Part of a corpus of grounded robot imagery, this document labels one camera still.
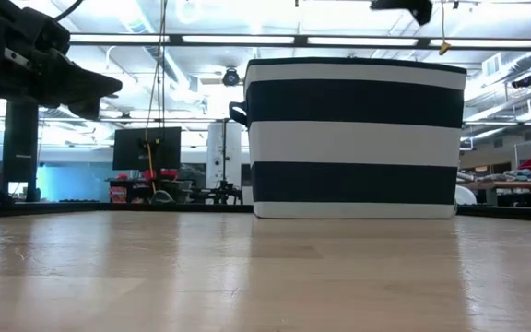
black stand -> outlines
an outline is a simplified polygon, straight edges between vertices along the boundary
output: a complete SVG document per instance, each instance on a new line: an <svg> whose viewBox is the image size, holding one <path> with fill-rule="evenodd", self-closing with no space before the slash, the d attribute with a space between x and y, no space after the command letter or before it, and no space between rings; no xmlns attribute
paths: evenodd
<svg viewBox="0 0 531 332"><path fill-rule="evenodd" d="M7 103L1 190L8 193L10 182L28 183L27 202L38 200L38 127L37 104Z"/></svg>

navy and white striped basket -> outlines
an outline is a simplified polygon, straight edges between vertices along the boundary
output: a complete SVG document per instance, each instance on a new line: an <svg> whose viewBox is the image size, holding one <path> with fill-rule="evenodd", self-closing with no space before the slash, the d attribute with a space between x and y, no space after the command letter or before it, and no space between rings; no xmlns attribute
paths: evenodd
<svg viewBox="0 0 531 332"><path fill-rule="evenodd" d="M255 214L451 218L465 84L446 65L250 61L230 116L249 127Z"/></svg>

bin handle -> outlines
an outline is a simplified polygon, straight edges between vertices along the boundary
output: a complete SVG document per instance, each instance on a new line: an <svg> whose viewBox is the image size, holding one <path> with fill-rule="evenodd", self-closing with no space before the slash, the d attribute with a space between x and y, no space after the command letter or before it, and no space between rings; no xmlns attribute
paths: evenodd
<svg viewBox="0 0 531 332"><path fill-rule="evenodd" d="M229 117L232 120L234 120L235 122L238 122L241 125L247 126L247 115L239 112L236 109L241 109L244 112L246 112L245 111L245 103L244 102L231 101L229 103Z"/></svg>

ceiling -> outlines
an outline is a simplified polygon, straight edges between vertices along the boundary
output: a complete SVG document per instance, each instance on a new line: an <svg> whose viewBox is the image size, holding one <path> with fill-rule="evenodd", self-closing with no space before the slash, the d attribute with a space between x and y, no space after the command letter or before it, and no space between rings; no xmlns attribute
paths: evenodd
<svg viewBox="0 0 531 332"><path fill-rule="evenodd" d="M67 9L73 0L13 0L18 6L31 6L55 16ZM321 34L351 36L427 36L440 38L442 25L448 37L531 38L531 3L526 1L445 1L433 8L432 20L420 28L403 10L371 11L368 1L300 0L295 7L291 0L169 0L166 17L168 33L220 34ZM72 32L131 33L129 22L143 19L147 32L159 31L160 0L87 0L62 21ZM241 76L247 62L254 58L355 56L422 61L455 65L468 70L468 79L476 79L481 64L496 52L450 51L439 56L435 51L365 50L325 48L268 47L170 47L169 57L184 75L197 77L204 84L198 89L173 84L165 100L168 116L173 118L222 118L229 101L241 101L242 89L226 88L219 80L226 68L235 67ZM503 53L507 58L512 53ZM124 88L118 99L105 100L101 110L105 117L130 113L131 117L147 118L150 109L157 110L157 93L151 102L156 68L155 59L140 46L73 46L68 57L82 67L116 77ZM502 102L500 87L472 100L472 107L486 110ZM130 124L137 127L144 124ZM207 123L181 122L188 133L184 145L206 142ZM111 130L117 125L108 126Z"/></svg>

security camera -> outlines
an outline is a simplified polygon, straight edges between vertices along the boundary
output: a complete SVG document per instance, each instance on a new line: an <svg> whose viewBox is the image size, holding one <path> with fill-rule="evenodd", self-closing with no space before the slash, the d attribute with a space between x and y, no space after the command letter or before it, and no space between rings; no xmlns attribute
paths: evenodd
<svg viewBox="0 0 531 332"><path fill-rule="evenodd" d="M239 84L240 81L241 79L239 78L237 69L235 68L227 69L225 76L222 78L222 84L224 84L226 87L234 87Z"/></svg>

